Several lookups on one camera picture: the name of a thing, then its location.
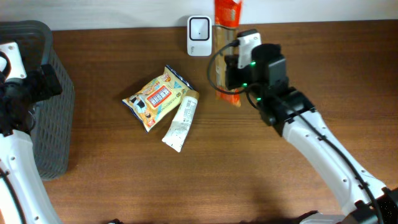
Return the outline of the spaghetti pasta packet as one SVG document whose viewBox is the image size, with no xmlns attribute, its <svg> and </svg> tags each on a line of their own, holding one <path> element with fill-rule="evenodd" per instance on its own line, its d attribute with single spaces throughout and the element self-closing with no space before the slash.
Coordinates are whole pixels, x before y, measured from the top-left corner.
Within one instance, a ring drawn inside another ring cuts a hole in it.
<svg viewBox="0 0 398 224">
<path fill-rule="evenodd" d="M 232 42 L 238 33 L 242 1 L 215 0 L 215 52 Z M 233 55 L 237 50 L 228 48 L 215 58 L 216 86 L 226 89 L 226 63 L 224 55 Z"/>
</svg>

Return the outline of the white tube gold cap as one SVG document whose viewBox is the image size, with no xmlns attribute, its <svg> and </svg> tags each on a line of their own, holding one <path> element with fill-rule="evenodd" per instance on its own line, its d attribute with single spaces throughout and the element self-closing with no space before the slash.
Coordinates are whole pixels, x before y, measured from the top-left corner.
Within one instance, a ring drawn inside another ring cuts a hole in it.
<svg viewBox="0 0 398 224">
<path fill-rule="evenodd" d="M 200 95 L 195 90 L 188 90 L 174 116 L 169 130 L 162 138 L 162 142 L 181 152 L 188 132 L 193 122 Z"/>
</svg>

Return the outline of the yellow snack bag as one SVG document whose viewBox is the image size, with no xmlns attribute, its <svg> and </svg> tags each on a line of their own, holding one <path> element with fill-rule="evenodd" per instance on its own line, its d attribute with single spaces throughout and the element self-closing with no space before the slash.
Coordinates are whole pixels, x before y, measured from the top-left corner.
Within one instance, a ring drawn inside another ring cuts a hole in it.
<svg viewBox="0 0 398 224">
<path fill-rule="evenodd" d="M 145 131 L 149 132 L 192 89 L 189 82 L 170 65 L 166 65 L 163 74 L 152 79 L 137 93 L 123 99 L 122 103 L 143 124 Z"/>
</svg>

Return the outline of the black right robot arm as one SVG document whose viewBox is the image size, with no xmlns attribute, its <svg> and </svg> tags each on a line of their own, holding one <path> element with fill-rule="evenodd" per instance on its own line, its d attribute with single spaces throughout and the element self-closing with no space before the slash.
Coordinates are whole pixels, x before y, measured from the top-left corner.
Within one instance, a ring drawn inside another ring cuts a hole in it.
<svg viewBox="0 0 398 224">
<path fill-rule="evenodd" d="M 227 87 L 254 95 L 262 120 L 293 145 L 337 199 L 343 223 L 397 223 L 397 190 L 370 174 L 344 148 L 312 102 L 289 85 L 285 58 L 276 44 L 261 44 L 227 55 Z"/>
</svg>

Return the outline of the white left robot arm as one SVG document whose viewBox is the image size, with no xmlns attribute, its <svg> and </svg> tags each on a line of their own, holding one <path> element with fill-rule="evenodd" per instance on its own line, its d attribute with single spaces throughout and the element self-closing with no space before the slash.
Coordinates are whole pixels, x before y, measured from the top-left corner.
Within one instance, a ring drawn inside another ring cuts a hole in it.
<svg viewBox="0 0 398 224">
<path fill-rule="evenodd" d="M 5 223 L 60 223 L 34 160 L 32 104 L 62 93 L 53 66 L 1 84 L 1 215 Z"/>
</svg>

